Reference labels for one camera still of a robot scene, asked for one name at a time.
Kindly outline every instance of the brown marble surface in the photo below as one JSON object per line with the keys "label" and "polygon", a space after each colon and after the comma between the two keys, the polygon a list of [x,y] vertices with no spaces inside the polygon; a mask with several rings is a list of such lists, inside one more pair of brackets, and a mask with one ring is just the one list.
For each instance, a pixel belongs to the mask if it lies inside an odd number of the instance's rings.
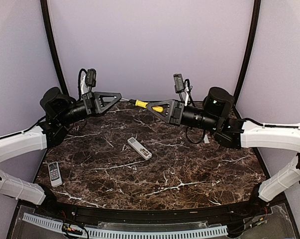
{"label": "brown marble surface", "polygon": [[[202,131],[189,131],[198,139]],[[152,154],[144,160],[127,143],[135,137]],[[48,163],[59,162],[64,184],[58,201],[111,209],[171,210],[246,201],[265,179],[251,149],[191,144],[185,128],[163,123],[148,111],[119,103],[105,116],[76,123],[50,149],[36,183],[50,185]]]}

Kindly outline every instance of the screwdriver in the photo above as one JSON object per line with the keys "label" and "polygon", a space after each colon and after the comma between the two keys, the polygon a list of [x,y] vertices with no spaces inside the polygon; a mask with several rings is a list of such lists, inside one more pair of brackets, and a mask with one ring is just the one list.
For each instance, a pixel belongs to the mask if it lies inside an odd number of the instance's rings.
{"label": "screwdriver", "polygon": [[[139,106],[139,107],[142,107],[142,108],[145,108],[146,109],[146,106],[148,104],[148,102],[143,102],[143,101],[140,101],[140,100],[128,100],[128,99],[124,99],[122,98],[123,100],[125,101],[129,101],[131,104],[135,105],[135,106]],[[153,110],[155,110],[156,112],[159,112],[159,113],[162,113],[163,112],[163,107],[162,106],[154,106],[152,107]]]}

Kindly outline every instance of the lavender wall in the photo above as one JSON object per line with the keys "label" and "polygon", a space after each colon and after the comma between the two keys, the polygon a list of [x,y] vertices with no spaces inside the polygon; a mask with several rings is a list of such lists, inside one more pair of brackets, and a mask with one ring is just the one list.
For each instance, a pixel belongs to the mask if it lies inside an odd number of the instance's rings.
{"label": "lavender wall", "polygon": [[[300,122],[300,0],[263,1],[245,84],[238,101],[243,117]],[[294,152],[261,149],[271,175]],[[300,230],[300,185],[286,191]]]}
{"label": "lavender wall", "polygon": [[125,98],[178,98],[174,73],[190,78],[193,97],[212,86],[233,93],[252,0],[50,0],[61,65],[72,96],[80,68],[96,68],[97,91]]}
{"label": "lavender wall", "polygon": [[[0,135],[31,126],[44,111],[43,94],[57,86],[40,1],[0,0]],[[32,181],[43,152],[0,164],[0,169]],[[16,200],[0,195],[0,239],[6,238]]]}

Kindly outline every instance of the metal frame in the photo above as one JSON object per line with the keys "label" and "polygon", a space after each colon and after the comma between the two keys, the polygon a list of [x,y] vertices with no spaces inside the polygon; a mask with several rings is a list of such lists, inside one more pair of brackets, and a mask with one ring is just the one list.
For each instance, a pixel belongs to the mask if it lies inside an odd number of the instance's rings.
{"label": "metal frame", "polygon": [[62,93],[64,95],[68,96],[69,92],[67,89],[64,75],[62,73],[62,69],[61,69],[61,65],[60,65],[60,61],[59,61],[59,57],[58,57],[58,53],[57,53],[57,48],[56,48],[56,44],[55,44],[54,34],[52,31],[52,27],[51,27],[51,21],[50,21],[50,16],[49,16],[49,8],[48,8],[47,0],[40,0],[40,4],[41,4],[42,17],[43,17],[45,29],[46,29],[47,40],[48,40],[48,44],[49,44],[49,48],[50,48],[50,53],[51,53],[52,60],[54,62],[59,85],[62,90]]}
{"label": "metal frame", "polygon": [[[120,223],[120,224],[181,224],[195,223],[207,221],[209,225],[221,224],[227,225],[228,230],[232,230],[244,224],[244,217],[232,215],[231,211],[236,211],[238,208],[244,207],[248,202],[234,203],[230,205],[196,208],[184,210],[168,210],[168,211],[132,211],[132,210],[114,210],[102,208],[90,208],[76,206],[65,203],[58,203],[58,206],[66,213],[68,219],[75,221],[81,225],[97,226],[100,222],[103,223]],[[278,195],[272,202],[271,206],[284,203],[286,205],[289,217],[291,219],[296,238],[300,239],[295,219],[291,212],[288,201],[284,193]],[[36,207],[32,203],[19,200],[13,214],[7,239],[11,239],[13,228],[17,215],[21,206],[27,206],[34,209],[34,213],[48,217],[54,217],[51,213]]]}
{"label": "metal frame", "polygon": [[254,9],[253,9],[253,14],[251,18],[251,23],[250,23],[250,29],[249,29],[249,35],[248,35],[248,40],[247,40],[247,45],[246,45],[246,50],[245,50],[245,55],[243,59],[243,63],[240,69],[236,89],[234,92],[234,105],[237,104],[240,92],[243,88],[251,52],[253,49],[253,44],[255,40],[255,35],[256,35],[256,29],[257,29],[257,23],[258,23],[258,17],[259,17],[259,12],[260,12],[260,3],[261,0],[255,0],[254,1]]}

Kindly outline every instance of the white remote control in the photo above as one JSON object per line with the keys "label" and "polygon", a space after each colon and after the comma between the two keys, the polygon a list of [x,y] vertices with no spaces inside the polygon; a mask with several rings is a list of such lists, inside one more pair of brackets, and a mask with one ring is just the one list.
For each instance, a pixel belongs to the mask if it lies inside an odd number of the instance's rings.
{"label": "white remote control", "polygon": [[58,187],[59,185],[62,185],[62,179],[58,162],[49,164],[48,169],[51,186]]}
{"label": "white remote control", "polygon": [[152,154],[143,147],[135,138],[131,137],[128,139],[128,143],[134,148],[145,160],[148,160],[152,157]]}

